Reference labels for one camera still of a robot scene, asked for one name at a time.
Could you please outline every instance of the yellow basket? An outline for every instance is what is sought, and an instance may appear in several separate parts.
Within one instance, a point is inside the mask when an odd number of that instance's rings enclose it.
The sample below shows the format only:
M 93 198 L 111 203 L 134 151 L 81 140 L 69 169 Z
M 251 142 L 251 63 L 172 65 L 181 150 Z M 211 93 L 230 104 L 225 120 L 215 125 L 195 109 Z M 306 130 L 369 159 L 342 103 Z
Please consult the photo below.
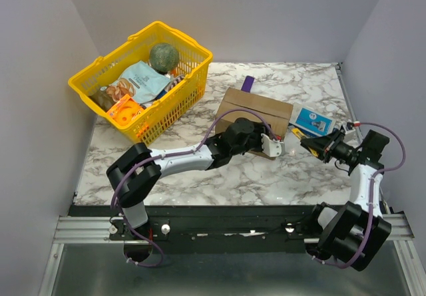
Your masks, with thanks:
M 178 49 L 178 74 L 185 74 L 185 79 L 129 125 L 118 125 L 88 95 L 114 82 L 130 65 L 138 61 L 148 62 L 151 48 L 162 42 L 170 43 Z M 68 84 L 89 108 L 106 118 L 134 143 L 150 144 L 204 95 L 208 65 L 212 59 L 213 54 L 194 39 L 163 22 L 155 21 L 131 35 L 125 44 L 109 55 L 98 57 L 71 77 Z

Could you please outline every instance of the marble countertop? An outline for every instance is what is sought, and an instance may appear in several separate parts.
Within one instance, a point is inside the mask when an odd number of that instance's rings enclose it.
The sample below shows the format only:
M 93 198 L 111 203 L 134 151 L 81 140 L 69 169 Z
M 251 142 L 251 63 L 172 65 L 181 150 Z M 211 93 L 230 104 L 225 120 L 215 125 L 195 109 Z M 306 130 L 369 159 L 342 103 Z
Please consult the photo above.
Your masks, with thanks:
M 333 65 L 301 63 L 212 63 L 206 94 L 162 134 L 151 148 L 172 149 L 199 142 L 214 120 L 228 87 L 241 88 L 246 75 L 256 78 L 252 93 L 288 103 L 302 103 L 349 120 L 349 111 Z M 344 204 L 349 176 L 304 150 L 288 130 L 287 154 L 271 161 L 253 154 L 235 156 L 222 168 L 185 172 L 157 182 L 148 205 Z M 76 205 L 108 205 L 112 188 L 107 168 L 132 144 L 98 117 L 75 196 Z

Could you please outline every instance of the orange toy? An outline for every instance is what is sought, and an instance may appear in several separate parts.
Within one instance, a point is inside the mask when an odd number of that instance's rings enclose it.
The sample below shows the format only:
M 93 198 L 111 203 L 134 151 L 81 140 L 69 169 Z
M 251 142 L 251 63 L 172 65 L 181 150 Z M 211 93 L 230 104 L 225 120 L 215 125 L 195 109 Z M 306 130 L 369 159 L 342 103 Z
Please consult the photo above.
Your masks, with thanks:
M 171 70 L 170 74 L 176 78 L 178 76 L 178 68 L 174 68 L 173 70 Z
M 136 103 L 130 95 L 124 95 L 107 114 L 119 125 L 126 126 L 130 124 L 144 109 Z

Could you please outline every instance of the white wall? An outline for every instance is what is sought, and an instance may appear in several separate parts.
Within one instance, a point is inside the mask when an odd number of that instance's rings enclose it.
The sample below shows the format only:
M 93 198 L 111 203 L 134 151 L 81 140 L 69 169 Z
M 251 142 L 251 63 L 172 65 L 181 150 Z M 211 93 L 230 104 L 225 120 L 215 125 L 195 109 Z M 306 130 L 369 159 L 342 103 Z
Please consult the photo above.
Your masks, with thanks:
M 405 210 L 426 263 L 426 0 L 380 0 L 352 46 L 343 79 L 360 120 L 385 124 L 407 147 L 407 163 L 388 173 L 383 188 L 396 210 Z M 384 162 L 401 151 L 391 142 Z
M 99 52 L 154 20 L 215 61 L 342 61 L 378 0 L 73 0 Z
M 98 55 L 71 0 L 0 0 L 0 294 L 37 295 L 92 114 L 67 79 Z

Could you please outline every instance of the cardboard box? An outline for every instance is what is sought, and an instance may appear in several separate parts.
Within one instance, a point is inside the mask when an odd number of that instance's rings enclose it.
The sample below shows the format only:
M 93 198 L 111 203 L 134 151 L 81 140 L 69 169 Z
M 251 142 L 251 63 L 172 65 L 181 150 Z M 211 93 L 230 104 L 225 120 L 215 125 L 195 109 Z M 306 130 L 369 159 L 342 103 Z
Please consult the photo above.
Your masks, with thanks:
M 248 108 L 256 111 L 271 125 L 274 134 L 283 139 L 287 132 L 288 122 L 292 116 L 293 105 L 272 98 L 266 98 L 265 96 L 243 92 L 235 88 L 229 88 L 220 103 L 216 118 L 222 113 L 235 108 Z M 224 132 L 237 118 L 247 118 L 253 122 L 261 122 L 256 116 L 248 112 L 232 112 L 219 120 L 216 125 L 216 133 Z M 269 156 L 263 153 L 253 152 L 253 154 L 269 158 Z

